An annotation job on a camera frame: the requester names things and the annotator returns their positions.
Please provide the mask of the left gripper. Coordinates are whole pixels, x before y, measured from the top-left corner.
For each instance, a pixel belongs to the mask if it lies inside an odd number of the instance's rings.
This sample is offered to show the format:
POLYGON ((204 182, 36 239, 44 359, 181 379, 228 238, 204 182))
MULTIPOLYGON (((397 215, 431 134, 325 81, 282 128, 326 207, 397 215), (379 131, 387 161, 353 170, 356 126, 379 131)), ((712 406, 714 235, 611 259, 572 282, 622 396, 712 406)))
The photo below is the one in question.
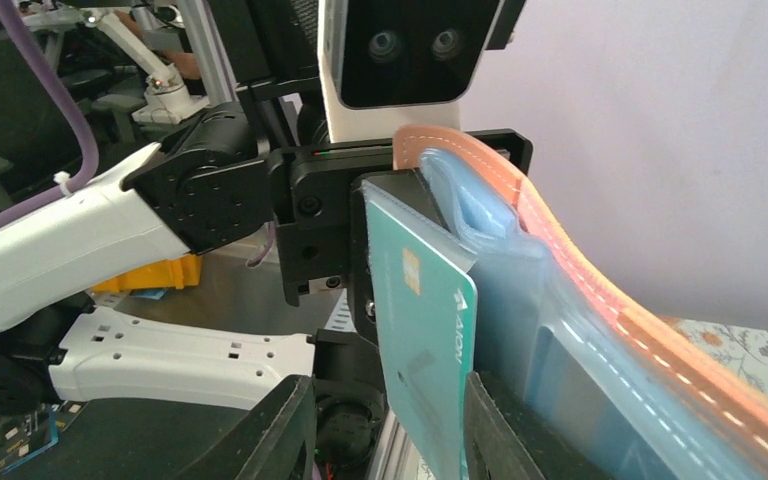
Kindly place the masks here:
POLYGON ((418 170, 396 171, 389 139, 279 149, 269 156, 285 300, 343 288, 357 333, 378 346, 362 182, 449 230, 418 170))

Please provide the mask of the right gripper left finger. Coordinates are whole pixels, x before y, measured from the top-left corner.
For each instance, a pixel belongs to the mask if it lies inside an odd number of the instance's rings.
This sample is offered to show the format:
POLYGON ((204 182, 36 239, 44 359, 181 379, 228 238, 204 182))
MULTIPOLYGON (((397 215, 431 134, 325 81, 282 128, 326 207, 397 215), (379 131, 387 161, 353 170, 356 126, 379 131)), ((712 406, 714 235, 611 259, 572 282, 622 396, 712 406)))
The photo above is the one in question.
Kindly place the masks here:
POLYGON ((177 479, 311 479, 316 413, 313 380, 289 375, 177 479))

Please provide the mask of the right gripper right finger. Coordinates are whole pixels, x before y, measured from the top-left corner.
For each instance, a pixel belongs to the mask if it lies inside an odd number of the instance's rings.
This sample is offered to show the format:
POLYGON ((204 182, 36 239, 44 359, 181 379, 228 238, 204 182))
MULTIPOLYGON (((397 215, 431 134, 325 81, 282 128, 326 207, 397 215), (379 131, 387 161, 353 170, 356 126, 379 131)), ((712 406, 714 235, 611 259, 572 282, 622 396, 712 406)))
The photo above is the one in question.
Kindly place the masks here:
POLYGON ((464 444, 471 479, 607 479, 501 380, 466 376, 464 444))

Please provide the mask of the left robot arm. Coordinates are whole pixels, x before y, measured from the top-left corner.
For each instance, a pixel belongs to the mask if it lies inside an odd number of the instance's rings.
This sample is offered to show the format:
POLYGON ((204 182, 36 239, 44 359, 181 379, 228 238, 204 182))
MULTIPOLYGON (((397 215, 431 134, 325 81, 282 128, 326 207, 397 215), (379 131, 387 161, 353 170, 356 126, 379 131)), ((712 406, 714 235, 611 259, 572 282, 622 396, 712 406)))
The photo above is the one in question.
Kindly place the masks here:
POLYGON ((209 89, 228 102, 0 227, 0 414, 146 398, 248 410, 290 375, 322 373, 300 334, 263 336, 96 307, 91 287, 276 229, 284 297, 345 289, 369 363, 335 404, 380 405, 379 302, 363 180, 404 178, 395 131, 454 128, 479 60, 513 37, 520 1, 186 1, 207 35, 209 89))

